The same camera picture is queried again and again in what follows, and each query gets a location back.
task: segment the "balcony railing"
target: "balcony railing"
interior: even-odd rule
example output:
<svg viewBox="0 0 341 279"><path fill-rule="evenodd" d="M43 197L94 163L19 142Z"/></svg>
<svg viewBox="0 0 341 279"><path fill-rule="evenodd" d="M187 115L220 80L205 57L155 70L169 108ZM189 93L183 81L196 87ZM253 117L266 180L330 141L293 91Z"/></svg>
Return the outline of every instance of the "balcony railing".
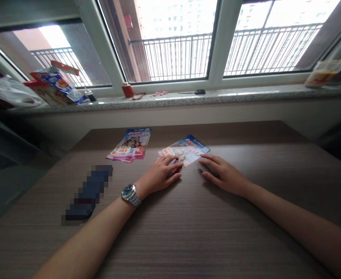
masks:
<svg viewBox="0 0 341 279"><path fill-rule="evenodd" d="M225 76L293 71L321 23L236 31Z"/></svg>
<svg viewBox="0 0 341 279"><path fill-rule="evenodd" d="M235 31L225 76L294 70L322 24ZM212 34L130 41L141 81L207 75Z"/></svg>
<svg viewBox="0 0 341 279"><path fill-rule="evenodd" d="M130 41L142 81L206 76L212 34Z"/></svg>
<svg viewBox="0 0 341 279"><path fill-rule="evenodd" d="M68 82L71 85L75 87L84 87L84 86L93 85L71 48L33 50L30 52L31 54L35 56L37 61L39 61L39 63L41 64L41 67L44 67L44 68L50 67L51 66L50 61L55 60L63 64L69 65L71 67L74 67L76 69L79 69L80 70L79 76L62 73L62 75L65 77L65 79L68 80Z"/></svg>

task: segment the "wood grain surface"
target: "wood grain surface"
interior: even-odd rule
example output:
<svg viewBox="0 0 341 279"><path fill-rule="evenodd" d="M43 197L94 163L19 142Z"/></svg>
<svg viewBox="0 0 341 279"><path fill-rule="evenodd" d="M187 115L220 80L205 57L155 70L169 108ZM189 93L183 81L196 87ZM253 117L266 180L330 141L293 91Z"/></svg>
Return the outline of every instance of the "wood grain surface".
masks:
<svg viewBox="0 0 341 279"><path fill-rule="evenodd" d="M152 127L146 157L105 159L126 129L90 131L0 219L0 278L28 278L79 227L61 226L92 165L112 164L97 215L135 182L157 151L192 134L253 182L341 226L341 162L279 121ZM123 228L97 278L317 278L332 275L246 200L206 182L194 162L148 197Z"/></svg>

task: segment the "red can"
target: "red can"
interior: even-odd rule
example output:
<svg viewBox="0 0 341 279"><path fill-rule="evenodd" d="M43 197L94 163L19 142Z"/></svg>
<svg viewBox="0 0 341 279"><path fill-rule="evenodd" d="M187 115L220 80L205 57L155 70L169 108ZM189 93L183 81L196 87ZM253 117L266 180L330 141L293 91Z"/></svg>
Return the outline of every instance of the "red can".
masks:
<svg viewBox="0 0 341 279"><path fill-rule="evenodd" d="M121 85L121 88L123 88L124 95L126 98L132 98L134 96L132 86L129 83L123 83Z"/></svg>

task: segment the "wristwatch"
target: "wristwatch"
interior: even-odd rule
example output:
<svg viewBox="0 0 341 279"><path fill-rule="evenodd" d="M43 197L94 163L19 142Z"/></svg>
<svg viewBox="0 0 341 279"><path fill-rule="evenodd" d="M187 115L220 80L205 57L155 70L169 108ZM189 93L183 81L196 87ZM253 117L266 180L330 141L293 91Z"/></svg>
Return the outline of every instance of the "wristwatch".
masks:
<svg viewBox="0 0 341 279"><path fill-rule="evenodd" d="M136 195L136 186L134 184L129 184L123 189L121 192L121 197L133 204L135 207L138 207L142 201Z"/></svg>

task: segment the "scissors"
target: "scissors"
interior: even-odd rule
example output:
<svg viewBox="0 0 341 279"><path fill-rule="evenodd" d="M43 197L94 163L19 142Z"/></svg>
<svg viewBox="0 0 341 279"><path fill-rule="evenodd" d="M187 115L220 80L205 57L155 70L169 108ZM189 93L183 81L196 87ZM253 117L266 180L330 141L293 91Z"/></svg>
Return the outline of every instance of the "scissors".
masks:
<svg viewBox="0 0 341 279"><path fill-rule="evenodd" d="M197 89L195 91L190 91L190 92L180 92L179 94L205 95L205 90L204 89Z"/></svg>

